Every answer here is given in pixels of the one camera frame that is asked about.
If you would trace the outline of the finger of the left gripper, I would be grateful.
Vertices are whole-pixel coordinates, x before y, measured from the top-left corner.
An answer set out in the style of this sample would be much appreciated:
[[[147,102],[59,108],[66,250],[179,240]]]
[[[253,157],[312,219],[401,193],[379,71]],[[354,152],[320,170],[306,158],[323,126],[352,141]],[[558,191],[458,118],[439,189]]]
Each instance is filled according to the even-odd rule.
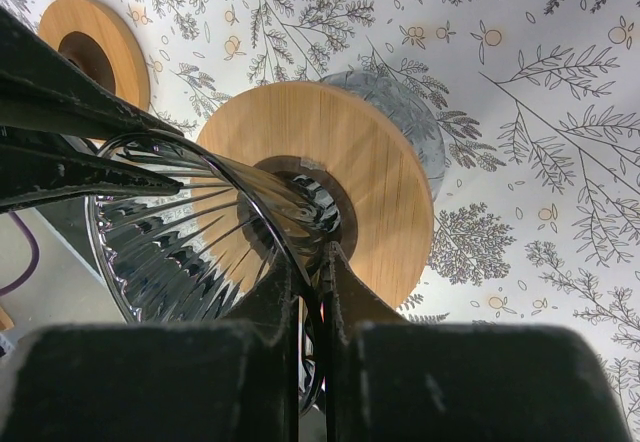
[[[150,130],[182,134],[100,87],[6,9],[1,10],[1,123],[94,139]]]
[[[80,196],[163,196],[182,184],[133,165],[76,150],[59,134],[1,128],[1,211]]]

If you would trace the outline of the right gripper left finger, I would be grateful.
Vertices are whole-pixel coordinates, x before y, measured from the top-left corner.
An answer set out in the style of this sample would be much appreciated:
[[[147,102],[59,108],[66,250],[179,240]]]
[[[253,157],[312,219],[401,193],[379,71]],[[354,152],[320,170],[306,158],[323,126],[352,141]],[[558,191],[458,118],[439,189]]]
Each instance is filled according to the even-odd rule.
[[[1,373],[5,441],[294,441],[298,272],[209,323],[57,325]]]

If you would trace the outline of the glass coffee server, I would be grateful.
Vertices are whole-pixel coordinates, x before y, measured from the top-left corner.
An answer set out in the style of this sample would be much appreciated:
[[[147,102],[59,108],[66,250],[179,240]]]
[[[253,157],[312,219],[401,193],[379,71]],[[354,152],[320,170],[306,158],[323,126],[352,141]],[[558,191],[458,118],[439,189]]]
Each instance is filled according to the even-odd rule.
[[[368,102],[395,125],[420,160],[436,199],[446,170],[445,147],[441,129],[426,104],[400,82],[373,72],[343,71],[325,76],[320,82]]]

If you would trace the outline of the ribbed glass dripper cone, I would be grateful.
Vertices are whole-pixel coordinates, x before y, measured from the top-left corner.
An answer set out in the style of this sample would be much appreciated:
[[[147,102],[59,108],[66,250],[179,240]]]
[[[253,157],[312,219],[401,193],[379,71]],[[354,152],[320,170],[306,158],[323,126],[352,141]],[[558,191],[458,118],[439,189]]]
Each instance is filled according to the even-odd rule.
[[[322,389],[311,287],[325,245],[339,232],[333,198],[308,175],[273,175],[168,133],[120,136],[98,154],[179,186],[173,195],[86,201],[94,259],[124,319],[221,318],[283,264],[302,309],[298,391],[300,408],[309,409]]]

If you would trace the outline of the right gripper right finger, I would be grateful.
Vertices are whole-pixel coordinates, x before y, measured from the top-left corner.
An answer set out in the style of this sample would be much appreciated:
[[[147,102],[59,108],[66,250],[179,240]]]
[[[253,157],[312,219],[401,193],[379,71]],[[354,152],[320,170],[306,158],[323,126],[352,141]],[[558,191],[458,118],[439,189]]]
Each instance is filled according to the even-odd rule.
[[[416,324],[326,246],[332,441],[626,441],[595,353],[549,325]]]

